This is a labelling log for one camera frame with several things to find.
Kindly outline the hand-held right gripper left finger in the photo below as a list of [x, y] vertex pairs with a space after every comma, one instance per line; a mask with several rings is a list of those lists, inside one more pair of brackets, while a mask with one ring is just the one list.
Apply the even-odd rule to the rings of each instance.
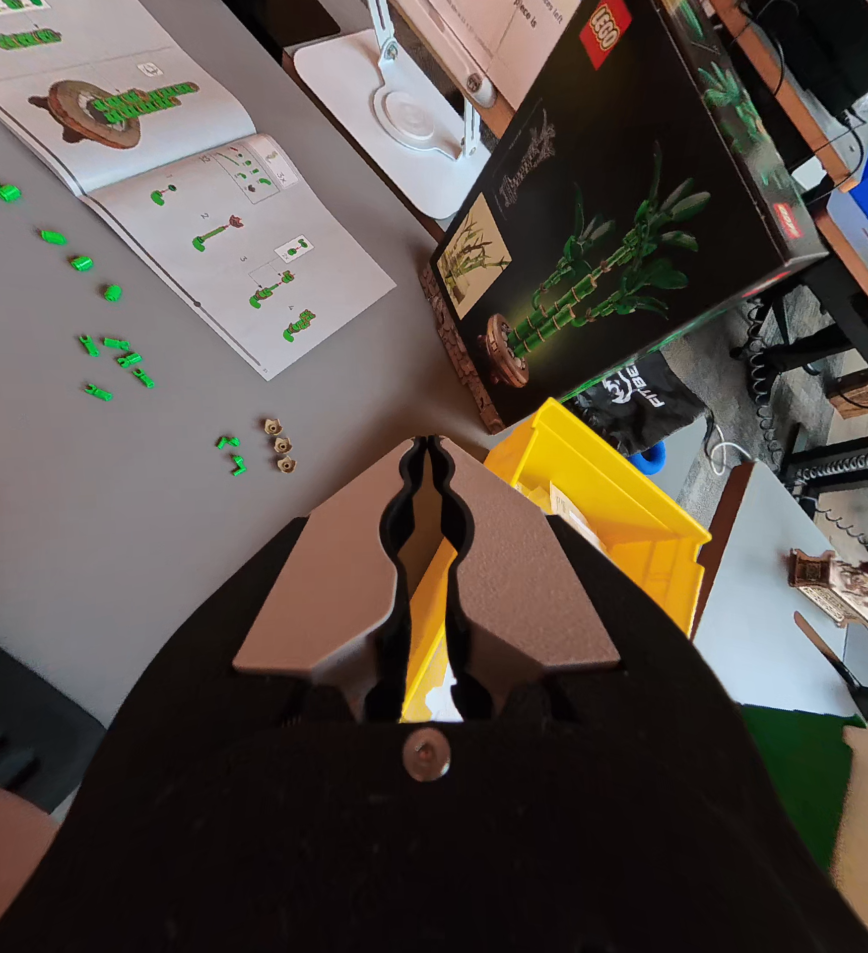
[[412, 625], [400, 551], [415, 529], [425, 437], [313, 509], [237, 650], [244, 674], [338, 689], [357, 719], [401, 717]]

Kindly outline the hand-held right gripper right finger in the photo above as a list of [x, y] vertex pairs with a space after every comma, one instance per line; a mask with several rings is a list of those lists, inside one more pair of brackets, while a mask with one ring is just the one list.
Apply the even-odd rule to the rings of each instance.
[[431, 437], [447, 571], [445, 639], [464, 721], [497, 716], [523, 685], [611, 671], [617, 647], [565, 554], [562, 520], [451, 439]]

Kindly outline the pile of white paper bags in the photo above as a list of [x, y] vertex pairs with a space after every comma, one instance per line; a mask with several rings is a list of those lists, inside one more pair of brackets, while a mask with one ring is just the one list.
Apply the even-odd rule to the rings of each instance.
[[535, 487], [528, 487], [526, 484], [518, 482], [515, 485], [515, 489], [531, 500], [548, 516], [557, 516], [563, 519], [575, 532], [582, 536], [589, 545], [606, 557], [611, 558], [601, 538], [594, 531], [582, 511], [555, 483], [549, 482], [548, 484], [538, 484]]

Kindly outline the yellow plastic bin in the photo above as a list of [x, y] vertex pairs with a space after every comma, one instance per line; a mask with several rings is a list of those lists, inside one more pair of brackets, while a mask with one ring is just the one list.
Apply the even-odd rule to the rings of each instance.
[[[602, 551], [690, 637], [701, 589], [698, 564], [710, 533], [648, 476], [570, 411], [547, 400], [504, 436], [486, 469], [548, 514], [564, 496]], [[447, 573], [456, 552], [443, 541], [411, 600], [411, 656], [402, 721], [458, 721], [444, 638]]]

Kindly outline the carved wooden model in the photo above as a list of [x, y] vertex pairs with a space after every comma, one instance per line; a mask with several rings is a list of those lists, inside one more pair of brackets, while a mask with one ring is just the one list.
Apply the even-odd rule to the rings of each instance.
[[854, 564], [833, 551], [788, 553], [788, 584], [813, 602], [834, 624], [868, 627], [868, 560]]

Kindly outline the open instruction booklet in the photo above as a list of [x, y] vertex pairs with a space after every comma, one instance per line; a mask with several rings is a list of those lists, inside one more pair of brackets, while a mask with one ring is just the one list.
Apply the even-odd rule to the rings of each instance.
[[140, 2], [0, 2], [0, 122], [266, 380], [396, 285]]

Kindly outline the green plastic bin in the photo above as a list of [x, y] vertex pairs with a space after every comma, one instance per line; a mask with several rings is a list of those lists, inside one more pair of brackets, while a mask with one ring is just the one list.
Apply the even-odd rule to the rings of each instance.
[[845, 728], [863, 730], [867, 721], [750, 704], [739, 709], [785, 812], [816, 863], [829, 872], [852, 770]]

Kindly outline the black bamboo-print cardboard box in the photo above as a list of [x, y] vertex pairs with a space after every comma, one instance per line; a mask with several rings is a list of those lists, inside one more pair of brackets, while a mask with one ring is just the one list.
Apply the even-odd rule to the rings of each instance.
[[826, 255], [702, 2], [583, 2], [421, 280], [496, 435]]

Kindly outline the wooden board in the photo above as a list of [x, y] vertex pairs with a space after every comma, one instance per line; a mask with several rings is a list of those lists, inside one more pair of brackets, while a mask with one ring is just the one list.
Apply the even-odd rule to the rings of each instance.
[[472, 102], [474, 109], [480, 115], [481, 124], [499, 139], [509, 128], [516, 111], [499, 91], [495, 90], [495, 92], [496, 97], [490, 107], [484, 106], [475, 99], [472, 99]]

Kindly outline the white document stand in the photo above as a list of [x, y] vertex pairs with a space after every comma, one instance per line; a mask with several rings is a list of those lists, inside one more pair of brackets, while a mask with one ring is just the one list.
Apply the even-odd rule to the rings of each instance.
[[[297, 49], [297, 76], [421, 215], [451, 219], [488, 160], [480, 112], [498, 90], [432, 2], [367, 6], [370, 29]], [[463, 114], [397, 39], [395, 9], [462, 95]]]

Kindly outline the printed instruction sheet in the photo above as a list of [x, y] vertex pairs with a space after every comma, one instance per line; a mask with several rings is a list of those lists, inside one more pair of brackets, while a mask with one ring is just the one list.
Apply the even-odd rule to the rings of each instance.
[[433, 1], [499, 93], [519, 108], [579, 1]]

